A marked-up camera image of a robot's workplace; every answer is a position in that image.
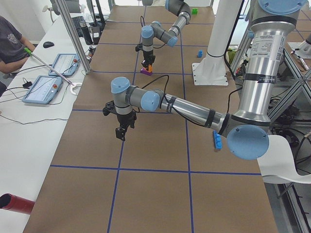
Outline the orange trapezoid block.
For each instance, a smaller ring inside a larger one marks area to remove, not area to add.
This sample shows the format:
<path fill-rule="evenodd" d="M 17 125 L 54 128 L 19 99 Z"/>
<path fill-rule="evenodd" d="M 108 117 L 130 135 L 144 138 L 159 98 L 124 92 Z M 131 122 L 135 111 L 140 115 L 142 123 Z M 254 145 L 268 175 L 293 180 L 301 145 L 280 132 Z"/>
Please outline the orange trapezoid block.
<path fill-rule="evenodd" d="M 152 65 L 148 65 L 148 67 L 146 68 L 146 72 L 151 73 L 153 72 L 153 68 Z"/>

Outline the purple trapezoid block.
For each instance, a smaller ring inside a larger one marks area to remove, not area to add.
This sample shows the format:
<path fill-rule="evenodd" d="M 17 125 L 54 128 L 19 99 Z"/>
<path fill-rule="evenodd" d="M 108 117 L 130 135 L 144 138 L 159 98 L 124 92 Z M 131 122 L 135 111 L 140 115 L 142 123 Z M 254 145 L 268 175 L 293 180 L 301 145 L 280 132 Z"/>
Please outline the purple trapezoid block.
<path fill-rule="evenodd" d="M 140 73 L 145 74 L 145 75 L 148 75 L 148 76 L 151 76 L 151 75 L 153 74 L 152 71 L 148 71 L 148 70 L 146 70 L 145 68 L 142 68 L 142 69 L 140 70 Z"/>

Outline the small blue single-stud block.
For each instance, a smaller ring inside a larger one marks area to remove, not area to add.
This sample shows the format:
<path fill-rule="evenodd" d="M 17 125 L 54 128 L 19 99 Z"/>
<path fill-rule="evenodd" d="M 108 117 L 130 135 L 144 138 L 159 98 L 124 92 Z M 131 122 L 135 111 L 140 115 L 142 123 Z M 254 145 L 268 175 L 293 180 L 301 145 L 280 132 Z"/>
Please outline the small blue single-stud block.
<path fill-rule="evenodd" d="M 197 57 L 198 58 L 201 58 L 203 56 L 203 51 L 202 50 L 199 50 L 198 53 L 197 53 Z"/>

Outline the white tape roll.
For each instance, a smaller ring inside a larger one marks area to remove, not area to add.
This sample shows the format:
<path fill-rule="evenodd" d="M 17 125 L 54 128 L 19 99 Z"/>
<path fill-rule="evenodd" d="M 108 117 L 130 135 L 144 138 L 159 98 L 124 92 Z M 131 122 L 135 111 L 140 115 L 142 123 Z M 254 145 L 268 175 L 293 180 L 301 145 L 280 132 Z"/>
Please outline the white tape roll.
<path fill-rule="evenodd" d="M 71 92 L 71 94 L 73 94 L 73 95 L 78 95 L 77 93 L 76 93 L 76 88 L 78 88 L 78 87 L 81 87 L 82 86 L 82 83 L 72 83 L 71 85 L 70 85 L 70 92 Z"/>

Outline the green block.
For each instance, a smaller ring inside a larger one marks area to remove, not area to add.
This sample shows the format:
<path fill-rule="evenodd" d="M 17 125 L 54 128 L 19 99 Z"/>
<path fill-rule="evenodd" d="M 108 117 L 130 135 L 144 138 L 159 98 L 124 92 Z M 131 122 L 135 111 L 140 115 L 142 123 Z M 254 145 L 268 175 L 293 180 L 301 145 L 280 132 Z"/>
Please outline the green block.
<path fill-rule="evenodd" d="M 191 11 L 192 15 L 197 15 L 198 14 L 198 9 L 197 8 L 193 8 Z"/>

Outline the far blue teach pendant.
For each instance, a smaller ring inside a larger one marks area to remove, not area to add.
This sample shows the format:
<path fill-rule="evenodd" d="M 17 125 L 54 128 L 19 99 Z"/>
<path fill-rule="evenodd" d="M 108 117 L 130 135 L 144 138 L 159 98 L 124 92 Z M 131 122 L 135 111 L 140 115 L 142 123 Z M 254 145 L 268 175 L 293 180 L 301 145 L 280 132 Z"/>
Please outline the far blue teach pendant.
<path fill-rule="evenodd" d="M 76 72 L 79 62 L 79 56 L 75 53 L 59 53 L 52 67 L 62 75 L 69 77 Z"/>

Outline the blue teach pendant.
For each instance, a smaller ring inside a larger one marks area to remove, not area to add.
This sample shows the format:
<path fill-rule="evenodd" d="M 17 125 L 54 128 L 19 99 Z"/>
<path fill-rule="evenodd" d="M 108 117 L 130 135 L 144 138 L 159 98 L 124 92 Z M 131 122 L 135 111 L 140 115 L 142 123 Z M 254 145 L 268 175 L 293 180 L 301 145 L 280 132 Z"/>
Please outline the blue teach pendant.
<path fill-rule="evenodd" d="M 79 62 L 79 56 L 75 53 L 59 53 L 52 67 L 62 75 L 69 77 L 76 72 Z"/>
<path fill-rule="evenodd" d="M 63 80 L 59 76 L 37 77 L 22 101 L 24 103 L 48 104 L 61 88 Z"/>

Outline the black keyboard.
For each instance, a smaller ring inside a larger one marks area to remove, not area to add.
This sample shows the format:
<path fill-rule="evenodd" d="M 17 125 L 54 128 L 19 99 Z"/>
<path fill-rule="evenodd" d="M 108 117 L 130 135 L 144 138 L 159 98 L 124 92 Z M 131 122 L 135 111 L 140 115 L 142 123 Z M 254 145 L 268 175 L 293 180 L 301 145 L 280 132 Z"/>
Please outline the black keyboard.
<path fill-rule="evenodd" d="M 77 16 L 77 17 L 72 17 L 71 19 L 72 19 L 73 25 L 76 29 L 78 36 L 83 37 L 80 22 L 84 21 L 84 17 L 83 16 Z"/>

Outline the long blue four-stud brick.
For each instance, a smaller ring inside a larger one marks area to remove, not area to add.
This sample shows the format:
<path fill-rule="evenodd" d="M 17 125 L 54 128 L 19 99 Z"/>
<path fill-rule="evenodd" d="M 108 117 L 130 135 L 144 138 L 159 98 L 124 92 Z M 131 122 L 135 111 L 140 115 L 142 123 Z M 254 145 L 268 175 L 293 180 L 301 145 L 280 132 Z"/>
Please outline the long blue four-stud brick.
<path fill-rule="evenodd" d="M 221 135 L 218 134 L 215 130 L 213 131 L 213 140 L 215 149 L 221 150 L 223 147 Z"/>

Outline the near blue teach pendant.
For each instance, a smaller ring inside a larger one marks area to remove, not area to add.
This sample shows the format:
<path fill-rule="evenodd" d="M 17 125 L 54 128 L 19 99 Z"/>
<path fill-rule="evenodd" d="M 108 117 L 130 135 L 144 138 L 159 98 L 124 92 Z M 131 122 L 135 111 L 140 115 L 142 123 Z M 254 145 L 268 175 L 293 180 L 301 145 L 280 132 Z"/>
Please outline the near blue teach pendant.
<path fill-rule="evenodd" d="M 48 104 L 61 88 L 63 80 L 59 76 L 37 77 L 22 101 L 24 103 Z"/>

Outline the seated person grey shirt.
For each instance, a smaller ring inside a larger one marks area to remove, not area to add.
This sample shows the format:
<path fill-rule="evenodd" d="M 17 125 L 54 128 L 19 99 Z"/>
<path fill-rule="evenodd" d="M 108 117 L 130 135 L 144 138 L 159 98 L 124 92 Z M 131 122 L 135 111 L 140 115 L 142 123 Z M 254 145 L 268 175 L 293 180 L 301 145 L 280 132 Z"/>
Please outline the seated person grey shirt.
<path fill-rule="evenodd" d="M 35 46 L 24 37 L 7 19 L 0 17 L 0 71 L 10 74 L 26 63 L 29 54 L 24 50 L 27 47 L 30 51 Z"/>

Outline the red cylinder tube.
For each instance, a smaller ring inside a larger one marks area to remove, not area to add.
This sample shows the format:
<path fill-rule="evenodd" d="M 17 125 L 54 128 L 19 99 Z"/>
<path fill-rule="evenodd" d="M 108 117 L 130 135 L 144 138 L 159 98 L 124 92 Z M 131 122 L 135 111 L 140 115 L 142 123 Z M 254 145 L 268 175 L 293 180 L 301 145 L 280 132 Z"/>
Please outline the red cylinder tube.
<path fill-rule="evenodd" d="M 0 197 L 0 208 L 22 214 L 31 214 L 35 202 L 13 194 L 3 194 Z"/>

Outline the white paper sheet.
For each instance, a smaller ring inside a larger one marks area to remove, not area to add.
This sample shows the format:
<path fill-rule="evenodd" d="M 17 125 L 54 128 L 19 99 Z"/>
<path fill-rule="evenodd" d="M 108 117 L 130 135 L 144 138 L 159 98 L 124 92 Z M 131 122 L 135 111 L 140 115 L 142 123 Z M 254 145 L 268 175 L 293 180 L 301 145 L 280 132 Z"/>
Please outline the white paper sheet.
<path fill-rule="evenodd" d="M 290 145 L 282 136 L 269 135 L 268 150 L 257 161 L 265 183 L 311 183 L 310 174 L 297 173 Z"/>

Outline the aluminium frame post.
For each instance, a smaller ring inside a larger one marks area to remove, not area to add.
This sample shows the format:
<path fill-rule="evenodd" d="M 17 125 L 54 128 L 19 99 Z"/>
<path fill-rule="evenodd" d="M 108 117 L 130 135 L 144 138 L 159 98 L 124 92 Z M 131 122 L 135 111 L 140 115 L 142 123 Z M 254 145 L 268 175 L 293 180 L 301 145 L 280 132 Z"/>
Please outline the aluminium frame post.
<path fill-rule="evenodd" d="M 72 22 L 70 13 L 69 13 L 69 9 L 66 5 L 66 2 L 64 0 L 56 0 L 55 1 L 58 10 L 60 12 L 60 15 L 63 19 L 64 25 L 67 29 L 67 32 L 69 34 L 69 37 L 71 38 L 71 41 L 74 45 L 74 48 L 76 50 L 76 53 L 78 54 L 81 64 L 83 65 L 84 71 L 86 74 L 88 74 L 90 72 L 90 65 L 89 62 L 86 58 L 84 49 L 82 47 L 81 41 L 78 37 L 78 34 L 76 32 L 76 29 L 74 27 L 74 24 Z"/>

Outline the green handled grabber stick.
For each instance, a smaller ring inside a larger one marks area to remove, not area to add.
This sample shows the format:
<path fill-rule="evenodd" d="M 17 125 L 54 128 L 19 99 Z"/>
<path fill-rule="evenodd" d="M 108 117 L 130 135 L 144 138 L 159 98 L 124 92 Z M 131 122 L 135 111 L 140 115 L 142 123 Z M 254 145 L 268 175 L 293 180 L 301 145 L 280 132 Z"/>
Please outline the green handled grabber stick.
<path fill-rule="evenodd" d="M 68 80 L 64 75 L 56 71 L 52 66 L 48 65 L 46 62 L 44 62 L 42 59 L 40 59 L 38 56 L 36 56 L 34 53 L 32 53 L 27 47 L 24 48 L 24 51 L 27 52 L 30 56 L 34 57 L 38 61 L 40 61 L 42 64 L 44 64 L 46 67 L 48 67 L 50 70 L 55 72 L 58 76 L 60 76 L 62 79 L 64 79 L 66 82 L 68 82 L 70 85 L 75 86 L 75 84 Z"/>

